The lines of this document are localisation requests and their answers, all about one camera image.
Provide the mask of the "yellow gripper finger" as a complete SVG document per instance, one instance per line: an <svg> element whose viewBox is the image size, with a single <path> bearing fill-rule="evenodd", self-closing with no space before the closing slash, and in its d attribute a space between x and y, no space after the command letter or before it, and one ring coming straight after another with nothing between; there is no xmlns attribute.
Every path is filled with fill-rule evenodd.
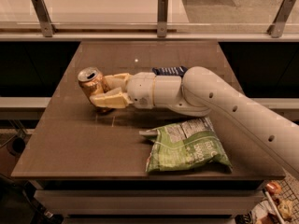
<svg viewBox="0 0 299 224"><path fill-rule="evenodd" d="M125 108L133 102L128 93L121 87L115 88L106 93L98 93L90 96L90 101L97 107Z"/></svg>
<svg viewBox="0 0 299 224"><path fill-rule="evenodd" d="M105 79L111 90L121 88L122 91L127 91L127 84L131 76L129 73L120 73L105 76Z"/></svg>

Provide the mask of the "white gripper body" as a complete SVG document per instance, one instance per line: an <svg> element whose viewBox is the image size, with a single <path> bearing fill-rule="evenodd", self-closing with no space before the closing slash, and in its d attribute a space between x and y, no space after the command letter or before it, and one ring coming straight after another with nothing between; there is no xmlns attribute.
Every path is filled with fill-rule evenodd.
<svg viewBox="0 0 299 224"><path fill-rule="evenodd" d="M129 78L127 94L133 105L140 109L153 108L153 73L141 72Z"/></svg>

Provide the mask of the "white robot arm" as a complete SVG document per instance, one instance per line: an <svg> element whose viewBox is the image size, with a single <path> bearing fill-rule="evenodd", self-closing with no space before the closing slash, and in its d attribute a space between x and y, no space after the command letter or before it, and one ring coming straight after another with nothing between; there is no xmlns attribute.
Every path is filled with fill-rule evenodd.
<svg viewBox="0 0 299 224"><path fill-rule="evenodd" d="M299 178L299 126L234 89L206 69L154 68L106 76L109 91L92 95L98 107L168 108L203 117L214 110L234 122L294 177Z"/></svg>

